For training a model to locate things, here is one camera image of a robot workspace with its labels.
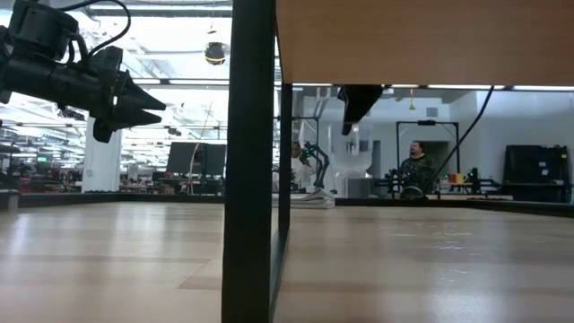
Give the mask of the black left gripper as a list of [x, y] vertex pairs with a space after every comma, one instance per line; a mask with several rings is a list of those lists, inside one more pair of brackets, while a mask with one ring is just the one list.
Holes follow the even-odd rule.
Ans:
[[90, 112], [93, 138], [107, 144], [121, 129], [161, 122], [147, 111], [119, 112], [120, 107], [165, 110], [166, 104], [121, 71], [123, 50], [114, 46], [91, 56], [83, 38], [70, 31], [1, 32], [1, 102], [14, 92]]

